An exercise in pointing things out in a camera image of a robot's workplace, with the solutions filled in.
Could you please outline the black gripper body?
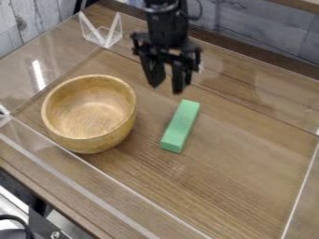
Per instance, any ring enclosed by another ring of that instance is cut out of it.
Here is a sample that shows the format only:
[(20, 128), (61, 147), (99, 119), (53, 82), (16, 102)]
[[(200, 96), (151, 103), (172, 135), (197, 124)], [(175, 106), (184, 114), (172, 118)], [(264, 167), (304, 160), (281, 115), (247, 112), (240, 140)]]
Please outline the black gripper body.
[(133, 54), (140, 57), (144, 53), (157, 58), (163, 64), (173, 65), (180, 61), (192, 70), (199, 71), (200, 46), (189, 39), (189, 20), (197, 20), (197, 15), (188, 14), (187, 6), (144, 6), (143, 11), (147, 19), (147, 30), (133, 32)]

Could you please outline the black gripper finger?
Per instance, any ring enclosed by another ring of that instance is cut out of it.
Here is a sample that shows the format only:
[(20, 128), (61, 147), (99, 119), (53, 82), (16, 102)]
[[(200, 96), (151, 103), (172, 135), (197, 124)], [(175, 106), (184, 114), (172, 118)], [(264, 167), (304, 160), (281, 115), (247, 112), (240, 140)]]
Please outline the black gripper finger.
[(180, 61), (172, 65), (172, 93), (181, 94), (184, 88), (191, 84), (192, 70)]
[(163, 62), (144, 53), (140, 54), (140, 65), (148, 84), (156, 88), (165, 79), (165, 71)]

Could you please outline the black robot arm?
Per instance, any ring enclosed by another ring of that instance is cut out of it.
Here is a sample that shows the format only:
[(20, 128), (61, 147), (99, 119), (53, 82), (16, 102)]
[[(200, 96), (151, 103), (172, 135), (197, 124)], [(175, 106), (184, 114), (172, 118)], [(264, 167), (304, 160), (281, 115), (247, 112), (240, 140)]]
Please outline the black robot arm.
[(132, 53), (140, 57), (140, 65), (148, 84), (156, 88), (165, 80), (164, 65), (172, 67), (172, 93), (181, 94), (191, 84), (192, 73), (200, 71), (201, 48), (188, 37), (189, 20), (201, 16), (197, 4), (196, 16), (188, 15), (187, 0), (144, 0), (147, 31), (133, 32)]

